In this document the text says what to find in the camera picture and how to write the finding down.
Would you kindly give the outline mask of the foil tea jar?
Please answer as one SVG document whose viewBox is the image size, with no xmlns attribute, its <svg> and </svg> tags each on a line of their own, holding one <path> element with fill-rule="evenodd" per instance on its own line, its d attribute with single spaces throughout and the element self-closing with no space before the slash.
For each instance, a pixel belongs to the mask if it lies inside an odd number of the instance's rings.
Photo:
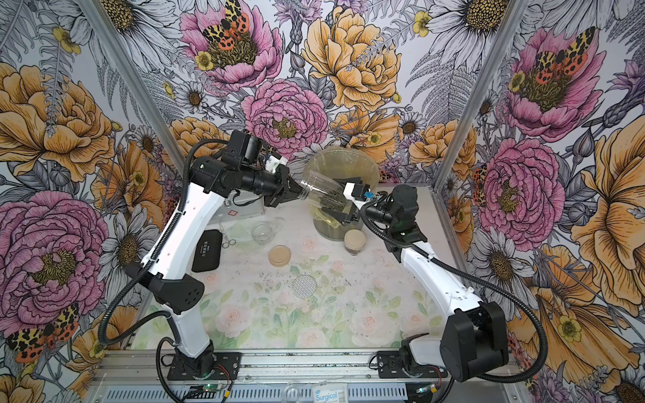
<svg viewBox="0 0 645 403">
<path fill-rule="evenodd" d="M 343 194 L 345 182 L 331 179 L 319 172 L 304 173 L 299 184 L 303 188 L 299 198 L 309 204 L 310 213 L 316 219 L 334 219 L 332 211 L 342 210 L 349 201 Z"/>
</svg>

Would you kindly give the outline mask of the clear jar beige lid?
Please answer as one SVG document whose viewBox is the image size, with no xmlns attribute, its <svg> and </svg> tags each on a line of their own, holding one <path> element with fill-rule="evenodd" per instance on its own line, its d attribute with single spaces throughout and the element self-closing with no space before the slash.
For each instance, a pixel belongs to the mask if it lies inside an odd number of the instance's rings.
<svg viewBox="0 0 645 403">
<path fill-rule="evenodd" d="M 251 236 L 258 245 L 267 245 L 275 238 L 275 230 L 270 223 L 257 223 L 251 230 Z"/>
</svg>

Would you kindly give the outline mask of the peeled foil seal disc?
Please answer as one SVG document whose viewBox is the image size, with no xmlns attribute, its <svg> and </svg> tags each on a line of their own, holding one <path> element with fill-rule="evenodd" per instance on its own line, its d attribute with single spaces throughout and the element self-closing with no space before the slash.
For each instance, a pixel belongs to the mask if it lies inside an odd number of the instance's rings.
<svg viewBox="0 0 645 403">
<path fill-rule="evenodd" d="M 317 290 L 317 281 L 311 275 L 299 275 L 292 282 L 293 294 L 299 299 L 312 297 Z"/>
</svg>

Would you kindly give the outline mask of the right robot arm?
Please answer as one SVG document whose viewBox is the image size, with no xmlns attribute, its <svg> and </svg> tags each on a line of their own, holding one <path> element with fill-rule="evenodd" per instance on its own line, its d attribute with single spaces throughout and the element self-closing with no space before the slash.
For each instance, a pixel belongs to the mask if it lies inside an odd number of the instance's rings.
<svg viewBox="0 0 645 403">
<path fill-rule="evenodd" d="M 351 203 L 343 223 L 362 221 L 384 241 L 387 250 L 410 271 L 433 298 L 445 318 L 440 338 L 418 334 L 400 348 L 401 366 L 411 376 L 440 367 L 459 382 L 481 377 L 509 361 L 507 330 L 502 309 L 485 303 L 463 283 L 464 272 L 437 258 L 416 218 L 418 191 L 398 185 L 391 192 L 374 193 L 360 179 L 342 184 Z"/>
</svg>

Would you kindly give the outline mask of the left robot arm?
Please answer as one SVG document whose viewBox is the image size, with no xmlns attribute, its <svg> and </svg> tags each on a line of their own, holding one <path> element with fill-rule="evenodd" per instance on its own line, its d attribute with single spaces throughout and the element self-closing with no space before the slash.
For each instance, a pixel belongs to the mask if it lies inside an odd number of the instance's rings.
<svg viewBox="0 0 645 403">
<path fill-rule="evenodd" d="M 126 270 L 160 304 L 159 314 L 174 338 L 176 370 L 195 379 L 208 378 L 216 368 L 199 309 L 205 286 L 189 274 L 206 227 L 233 193 L 251 192 L 267 208 L 275 208 L 297 200 L 302 190 L 290 175 L 287 158 L 262 139 L 235 130 L 222 141 L 222 149 L 199 157 L 197 152 L 212 142 L 200 140 L 190 149 L 171 221 L 141 262 Z"/>
</svg>

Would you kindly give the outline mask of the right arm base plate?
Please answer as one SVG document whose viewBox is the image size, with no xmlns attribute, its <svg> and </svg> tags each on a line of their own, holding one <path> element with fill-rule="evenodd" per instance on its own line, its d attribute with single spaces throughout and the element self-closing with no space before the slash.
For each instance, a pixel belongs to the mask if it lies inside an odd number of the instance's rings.
<svg viewBox="0 0 645 403">
<path fill-rule="evenodd" d="M 377 351 L 374 364 L 380 379 L 444 379 L 448 376 L 442 367 L 418 364 L 407 351 Z"/>
</svg>

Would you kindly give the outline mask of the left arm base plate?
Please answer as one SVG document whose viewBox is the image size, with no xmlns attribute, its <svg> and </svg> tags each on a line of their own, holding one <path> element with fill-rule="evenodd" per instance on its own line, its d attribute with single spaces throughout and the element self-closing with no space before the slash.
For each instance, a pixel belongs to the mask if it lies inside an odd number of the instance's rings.
<svg viewBox="0 0 645 403">
<path fill-rule="evenodd" d="M 236 380 L 243 354 L 238 352 L 204 352 L 200 357 L 190 358 L 178 353 L 167 375 L 171 381 L 189 380 Z"/>
</svg>

